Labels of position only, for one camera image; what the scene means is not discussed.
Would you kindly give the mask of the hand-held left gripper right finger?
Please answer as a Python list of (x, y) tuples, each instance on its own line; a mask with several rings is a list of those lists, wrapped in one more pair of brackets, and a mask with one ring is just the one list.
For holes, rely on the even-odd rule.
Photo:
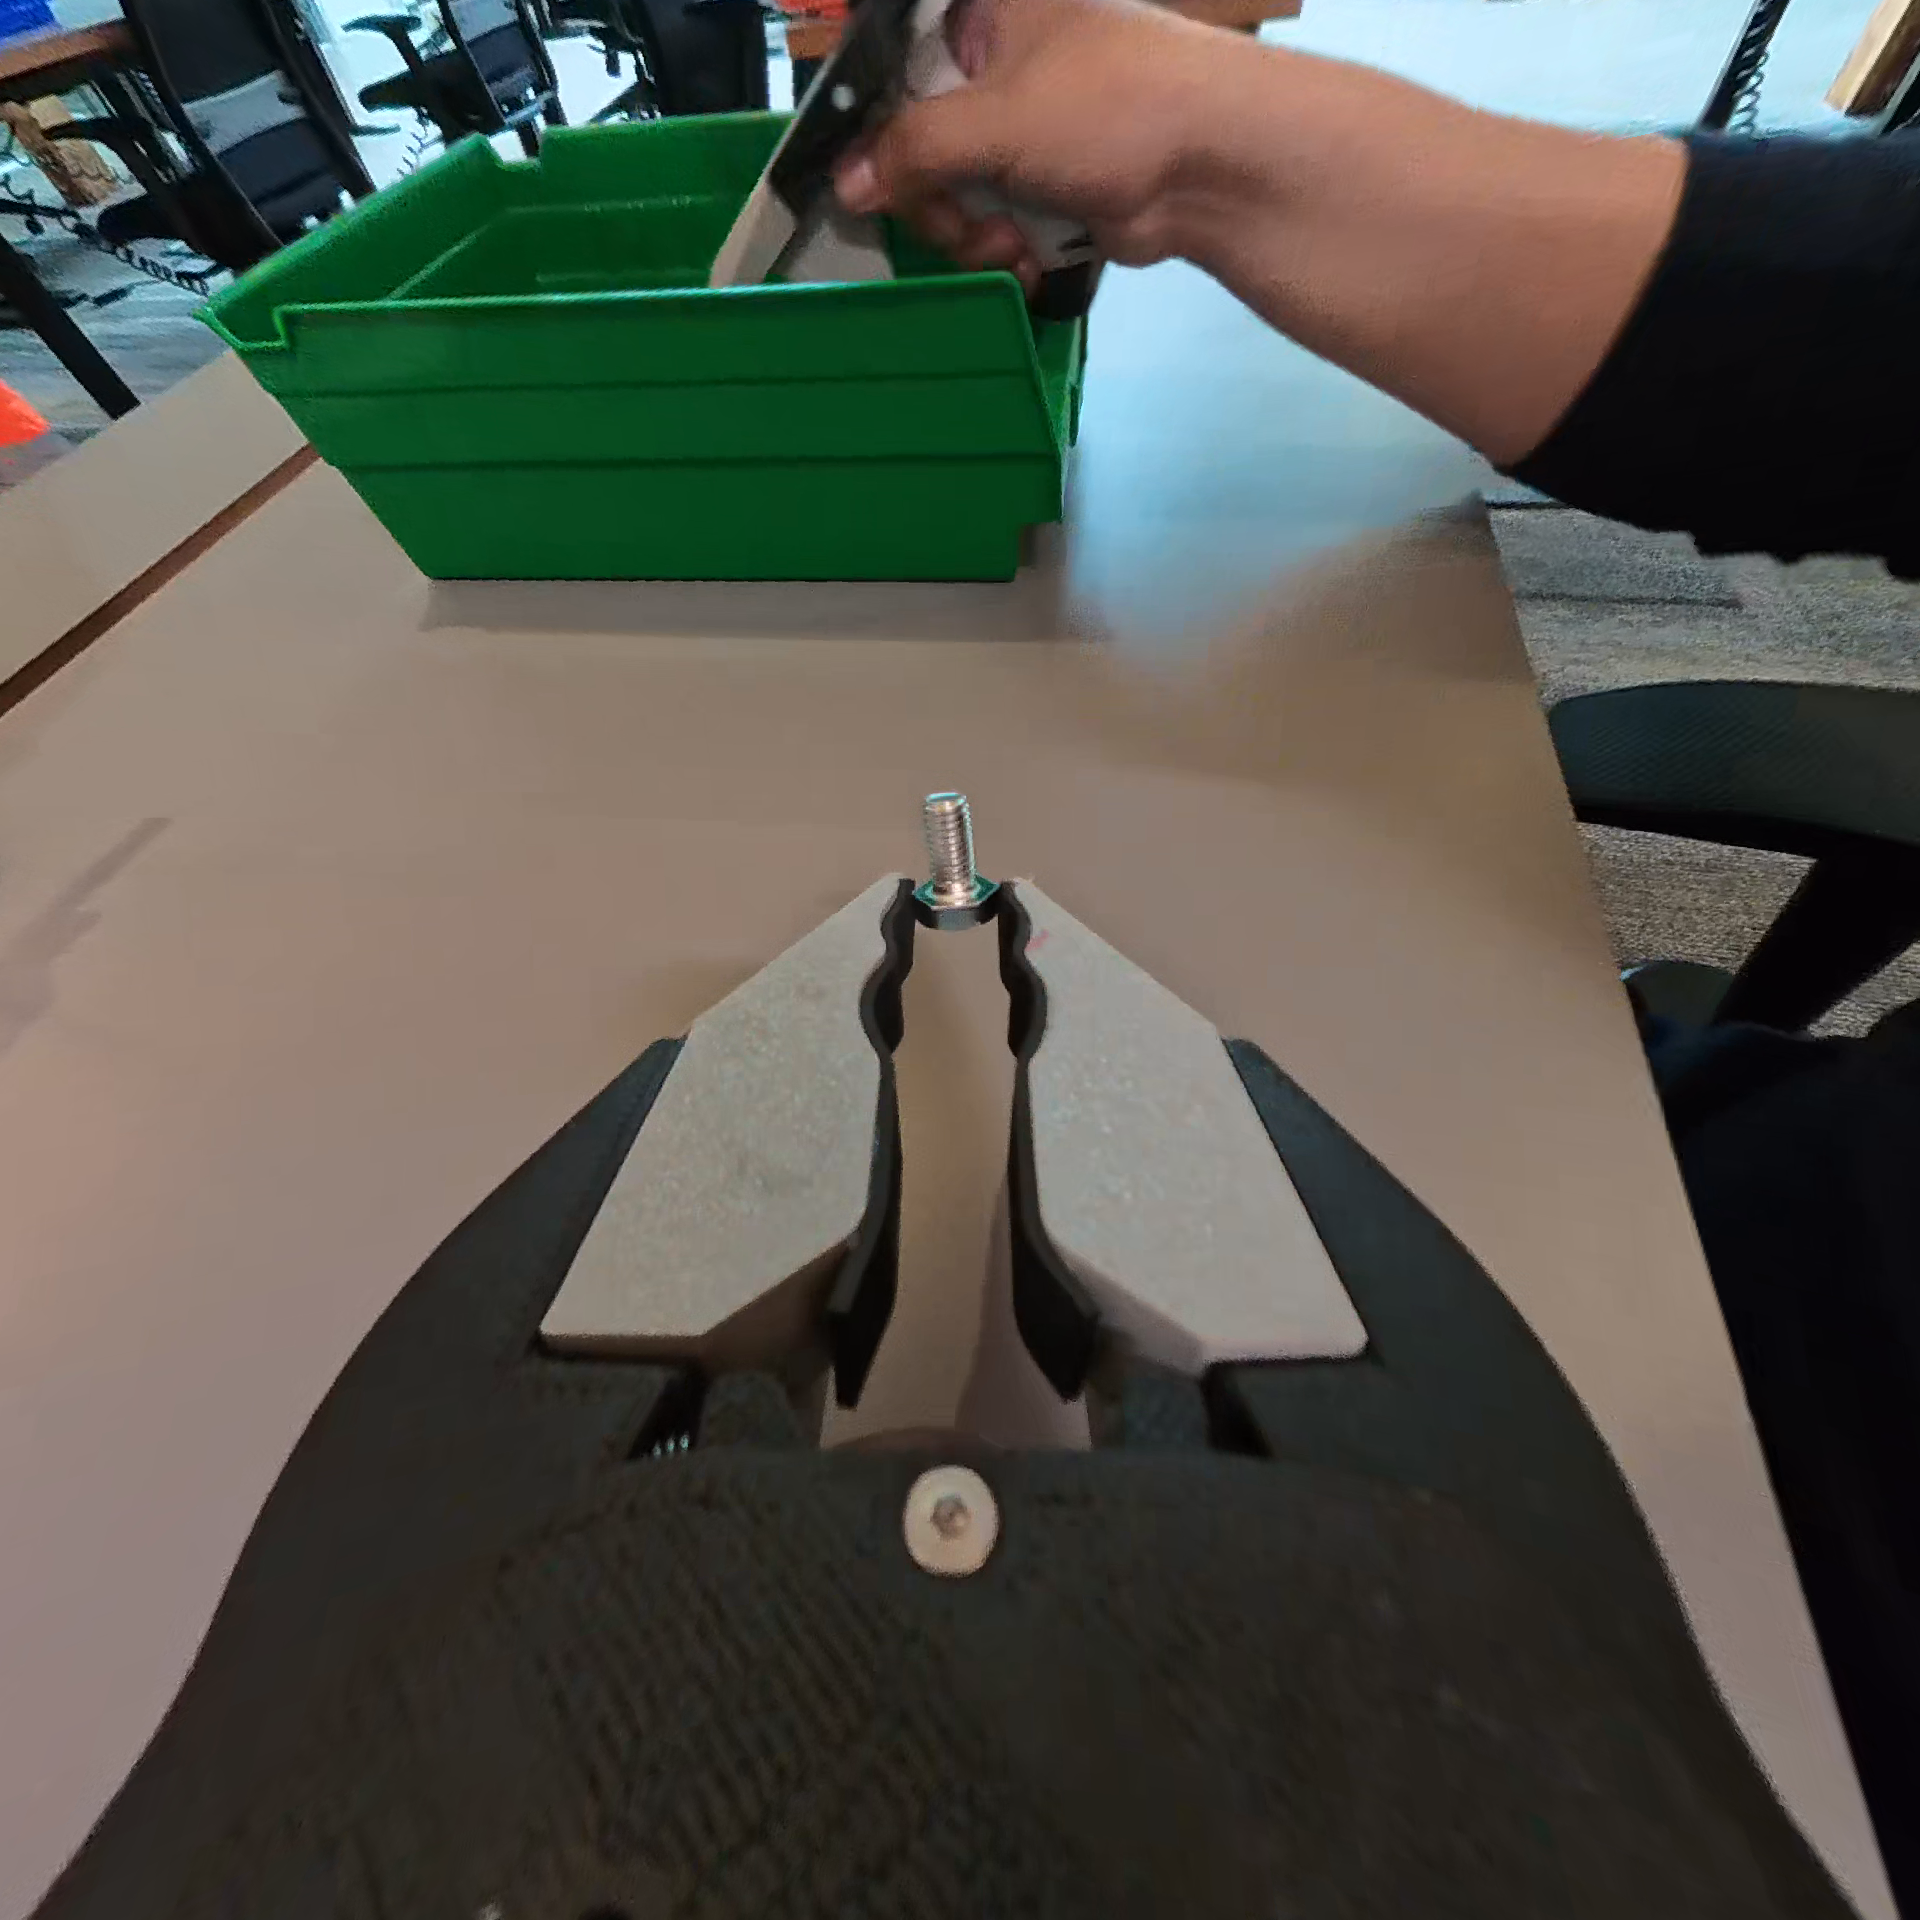
[(1110, 1362), (1350, 1361), (1360, 1315), (1224, 1039), (1036, 882), (1002, 894), (1015, 1323), (1062, 1401)]

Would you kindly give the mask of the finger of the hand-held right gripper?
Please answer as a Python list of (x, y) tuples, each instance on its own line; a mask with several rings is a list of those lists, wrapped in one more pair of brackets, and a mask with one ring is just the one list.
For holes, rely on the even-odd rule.
[(776, 259), (779, 283), (872, 283), (893, 277), (885, 223), (844, 208), (811, 211)]
[(709, 288), (762, 286), (789, 272), (819, 223), (815, 207), (815, 176), (776, 176), (767, 168), (714, 257)]

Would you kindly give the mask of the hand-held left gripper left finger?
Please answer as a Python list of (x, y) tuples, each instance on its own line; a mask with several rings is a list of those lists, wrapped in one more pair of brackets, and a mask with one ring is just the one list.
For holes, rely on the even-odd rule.
[(540, 1338), (759, 1373), (851, 1409), (895, 1309), (910, 881), (879, 878), (704, 1011)]

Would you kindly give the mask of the green plastic bin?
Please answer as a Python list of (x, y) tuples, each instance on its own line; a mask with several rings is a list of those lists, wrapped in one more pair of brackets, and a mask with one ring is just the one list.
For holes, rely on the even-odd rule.
[(710, 290), (783, 127), (468, 135), (199, 321), (436, 583), (1005, 583), (1087, 326), (893, 227), (890, 279)]

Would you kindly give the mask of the large silver hex bolt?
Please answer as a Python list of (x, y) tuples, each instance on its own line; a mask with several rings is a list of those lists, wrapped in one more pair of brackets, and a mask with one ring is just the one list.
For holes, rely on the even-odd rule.
[(975, 867), (972, 803), (959, 791), (924, 798), (922, 825), (928, 877), (914, 890), (922, 926), (962, 931), (990, 923), (999, 913), (999, 885)]

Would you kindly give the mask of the person's right forearm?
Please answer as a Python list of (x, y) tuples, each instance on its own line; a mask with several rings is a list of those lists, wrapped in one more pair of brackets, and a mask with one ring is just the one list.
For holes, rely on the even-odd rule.
[(1525, 487), (1712, 557), (1917, 570), (1916, 134), (1597, 135), (1221, 57), (1187, 243)]

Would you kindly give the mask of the person's right hand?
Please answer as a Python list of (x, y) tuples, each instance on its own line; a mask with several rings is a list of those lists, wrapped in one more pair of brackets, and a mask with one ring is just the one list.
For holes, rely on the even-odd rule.
[(910, 225), (1039, 305), (1039, 217), (1128, 267), (1204, 262), (1234, 219), (1234, 130), (1262, 43), (1150, 6), (955, 6), (962, 81), (903, 103), (831, 173), (838, 203)]

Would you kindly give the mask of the black office chair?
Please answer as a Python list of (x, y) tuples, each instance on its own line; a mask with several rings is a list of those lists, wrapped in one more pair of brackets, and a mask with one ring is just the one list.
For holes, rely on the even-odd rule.
[(128, 174), (95, 208), (103, 241), (179, 243), (244, 272), (373, 192), (299, 6), (131, 3), (123, 21), (131, 57), (86, 79), (103, 113), (48, 135)]
[(443, 145), (462, 137), (514, 135), (526, 159), (538, 159), (544, 134), (567, 125), (560, 75), (544, 49), (538, 15), (523, 3), (427, 6), (435, 34), (411, 15), (360, 15), (347, 34), (381, 37), (400, 70), (358, 91), (368, 110), (404, 110), (439, 130)]
[(636, 61), (636, 82), (594, 125), (613, 119), (765, 113), (767, 9), (757, 3), (613, 3), (615, 54)]

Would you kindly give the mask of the person's dark clothing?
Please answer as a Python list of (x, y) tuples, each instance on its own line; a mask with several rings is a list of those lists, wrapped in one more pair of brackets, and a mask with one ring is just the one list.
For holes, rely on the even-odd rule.
[(1848, 1040), (1638, 1032), (1854, 1751), (1917, 1903), (1916, 1003)]

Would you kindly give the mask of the dark grey office chair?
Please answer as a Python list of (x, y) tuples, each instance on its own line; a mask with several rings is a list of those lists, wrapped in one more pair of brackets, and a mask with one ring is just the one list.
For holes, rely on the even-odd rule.
[(1678, 682), (1547, 714), (1584, 825), (1804, 857), (1739, 973), (1629, 967), (1642, 1011), (1804, 1033), (1917, 937), (1917, 695), (1908, 689)]

